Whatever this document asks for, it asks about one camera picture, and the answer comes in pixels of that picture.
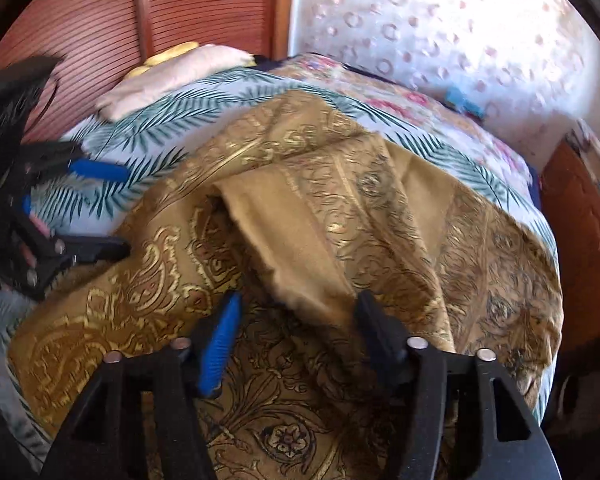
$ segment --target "wooden bed frame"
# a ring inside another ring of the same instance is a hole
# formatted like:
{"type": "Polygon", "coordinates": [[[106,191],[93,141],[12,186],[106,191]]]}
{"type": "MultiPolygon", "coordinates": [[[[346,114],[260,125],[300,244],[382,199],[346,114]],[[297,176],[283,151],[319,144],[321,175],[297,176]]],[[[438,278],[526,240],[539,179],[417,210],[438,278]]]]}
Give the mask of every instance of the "wooden bed frame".
{"type": "Polygon", "coordinates": [[[126,72],[184,41],[286,57],[290,7],[291,0],[31,0],[0,39],[0,68],[32,54],[65,57],[58,94],[26,137],[56,139],[126,72]]]}

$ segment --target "bed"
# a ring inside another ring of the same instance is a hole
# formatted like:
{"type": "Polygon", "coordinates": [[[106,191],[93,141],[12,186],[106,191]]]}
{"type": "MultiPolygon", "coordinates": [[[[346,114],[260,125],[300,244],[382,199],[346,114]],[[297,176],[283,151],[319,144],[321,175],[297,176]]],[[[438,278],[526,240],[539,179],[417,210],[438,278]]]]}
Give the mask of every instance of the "bed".
{"type": "MultiPolygon", "coordinates": [[[[557,267],[554,236],[533,204],[533,179],[524,160],[473,121],[423,94],[353,72],[323,56],[304,54],[275,63],[269,72],[258,70],[262,68],[234,68],[208,76],[117,123],[97,116],[82,120],[62,138],[80,140],[95,158],[126,164],[129,181],[103,184],[61,178],[35,190],[33,211],[61,234],[110,233],[148,187],[224,125],[272,96],[301,89],[432,162],[512,215],[542,241],[557,267]]],[[[0,409],[24,455],[39,469],[50,439],[32,416],[6,355],[17,326],[34,309],[35,304],[21,295],[0,291],[0,409]]],[[[555,357],[542,375],[534,408],[538,421],[554,367],[555,357]]]]}

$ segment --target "gold embroidered cloth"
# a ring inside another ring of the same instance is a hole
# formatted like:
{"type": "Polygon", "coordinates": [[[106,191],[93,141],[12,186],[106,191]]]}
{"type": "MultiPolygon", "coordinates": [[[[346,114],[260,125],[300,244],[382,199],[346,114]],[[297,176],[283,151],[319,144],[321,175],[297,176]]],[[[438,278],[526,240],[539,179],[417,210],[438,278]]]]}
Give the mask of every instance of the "gold embroidered cloth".
{"type": "Polygon", "coordinates": [[[222,394],[198,402],[220,479],[378,477],[392,418],[352,325],[364,288],[441,349],[495,350],[531,406],[560,341],[558,277],[526,228],[300,91],[228,126],[118,234],[128,259],[76,269],[18,328],[24,397],[55,435],[106,352],[154,351],[241,288],[222,394]]]}

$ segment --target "silver bolt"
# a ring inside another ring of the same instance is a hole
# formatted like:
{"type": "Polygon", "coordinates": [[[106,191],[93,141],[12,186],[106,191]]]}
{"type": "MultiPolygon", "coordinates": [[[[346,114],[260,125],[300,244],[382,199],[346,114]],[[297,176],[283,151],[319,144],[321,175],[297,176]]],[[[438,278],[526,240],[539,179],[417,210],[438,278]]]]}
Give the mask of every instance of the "silver bolt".
{"type": "Polygon", "coordinates": [[[184,350],[185,348],[189,348],[191,346],[191,339],[188,337],[177,337],[171,341],[170,345],[174,350],[184,350]]]}
{"type": "Polygon", "coordinates": [[[38,273],[35,270],[29,269],[27,271],[27,283],[29,283],[30,286],[36,286],[38,284],[38,273]]]}
{"type": "Polygon", "coordinates": [[[56,240],[55,248],[56,248],[57,254],[64,254],[64,250],[66,249],[66,246],[65,246],[64,242],[60,238],[58,238],[58,240],[56,240]]]}
{"type": "Polygon", "coordinates": [[[105,354],[103,361],[108,365],[112,365],[113,363],[118,363],[122,361],[122,352],[120,350],[113,350],[105,354]]]}
{"type": "Polygon", "coordinates": [[[480,348],[475,354],[478,356],[480,361],[490,362],[496,360],[496,352],[490,348],[480,348]]]}
{"type": "Polygon", "coordinates": [[[410,348],[415,348],[416,350],[424,350],[427,346],[429,346],[429,341],[423,337],[415,335],[407,339],[407,345],[410,348]]]}

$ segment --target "patterned wallpaper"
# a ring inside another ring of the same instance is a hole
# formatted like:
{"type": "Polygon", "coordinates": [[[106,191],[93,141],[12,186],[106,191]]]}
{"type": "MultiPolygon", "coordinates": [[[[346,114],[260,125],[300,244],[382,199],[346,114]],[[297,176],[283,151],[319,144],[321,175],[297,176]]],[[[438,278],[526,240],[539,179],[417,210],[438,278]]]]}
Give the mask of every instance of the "patterned wallpaper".
{"type": "Polygon", "coordinates": [[[296,0],[292,53],[313,51],[440,97],[453,85],[485,126],[542,166],[586,116],[600,42],[567,0],[296,0]]]}

